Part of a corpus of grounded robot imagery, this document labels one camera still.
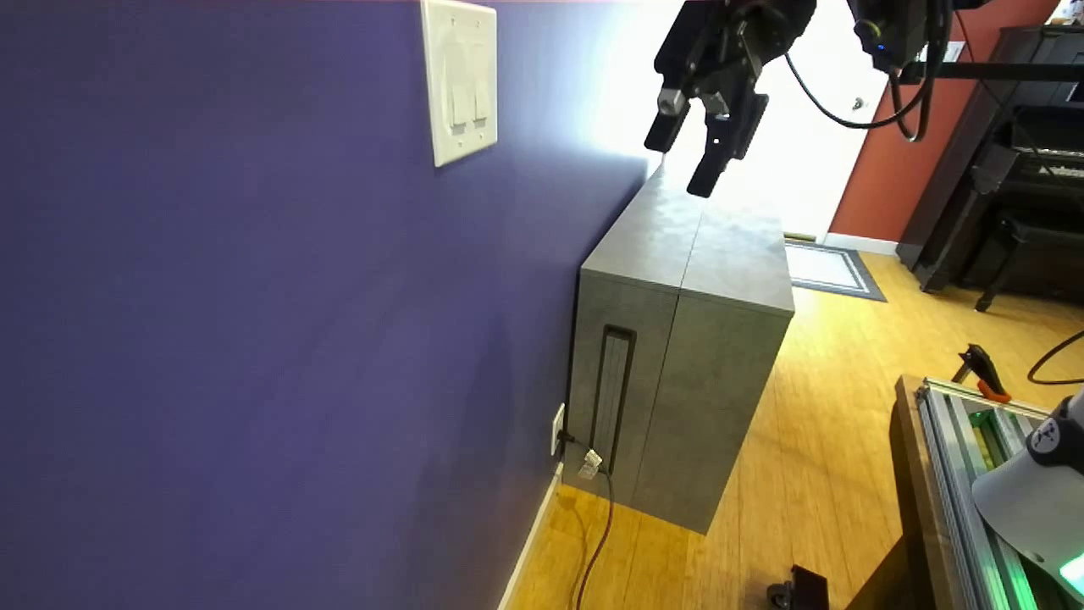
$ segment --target wooden floor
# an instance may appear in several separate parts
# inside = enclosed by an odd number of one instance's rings
[[[1054,341],[1084,327],[1084,309],[1004,295],[985,315],[972,290],[918,290],[895,257],[865,257],[888,303],[796,290],[796,318],[727,477],[707,536],[617,508],[582,595],[587,610],[767,605],[767,587],[810,566],[848,605],[902,524],[888,453],[902,373],[952,379],[984,341],[1009,392],[1054,405],[1070,390],[1027,382]],[[1084,347],[1052,361],[1084,375]],[[558,484],[513,588],[513,610],[566,610],[606,501]]]

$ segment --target light switch plate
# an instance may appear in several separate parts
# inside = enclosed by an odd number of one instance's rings
[[[421,0],[434,167],[497,142],[497,10]]]

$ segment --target blue wall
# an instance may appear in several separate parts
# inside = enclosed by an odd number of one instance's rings
[[[494,605],[639,13],[505,4],[503,146],[434,173],[414,4],[3,4],[0,605]]]

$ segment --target baseboard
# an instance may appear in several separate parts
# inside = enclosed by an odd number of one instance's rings
[[[862,235],[826,235],[822,244],[865,249],[865,254],[886,254],[886,257],[895,257],[895,248],[897,248],[897,239],[875,239],[875,236],[862,236]]]
[[[554,470],[554,477],[548,477],[548,488],[546,488],[543,506],[540,506],[540,513],[534,513],[530,541],[522,544],[522,551],[519,551],[519,560],[515,560],[515,569],[513,569],[513,576],[510,576],[510,584],[505,584],[505,594],[503,594],[503,605],[497,605],[497,610],[510,610],[510,602],[513,602],[513,588],[515,588],[515,584],[519,584],[522,562],[530,560],[530,551],[531,551],[531,544],[534,544],[534,539],[540,539],[543,519],[546,519],[546,513],[548,513],[548,501],[554,501],[554,491],[556,491],[558,481],[563,481],[563,463],[556,463],[556,470]]]

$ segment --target gray box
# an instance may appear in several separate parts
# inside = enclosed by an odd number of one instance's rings
[[[620,506],[707,532],[790,318],[778,223],[662,169],[580,266],[566,481],[606,496],[596,448]]]

